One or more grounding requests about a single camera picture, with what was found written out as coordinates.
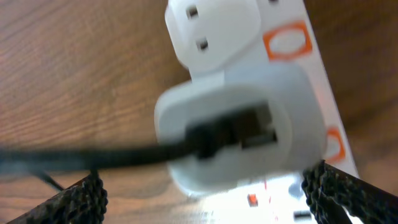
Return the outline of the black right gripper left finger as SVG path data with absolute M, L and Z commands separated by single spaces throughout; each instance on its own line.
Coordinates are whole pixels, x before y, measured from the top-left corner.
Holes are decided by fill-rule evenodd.
M 108 193 L 96 170 L 7 224 L 101 224 Z

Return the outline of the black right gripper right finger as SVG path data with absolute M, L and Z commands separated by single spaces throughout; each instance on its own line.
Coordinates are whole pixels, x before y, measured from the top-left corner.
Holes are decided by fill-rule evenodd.
M 301 188 L 317 223 L 397 224 L 397 196 L 320 161 L 302 172 Z

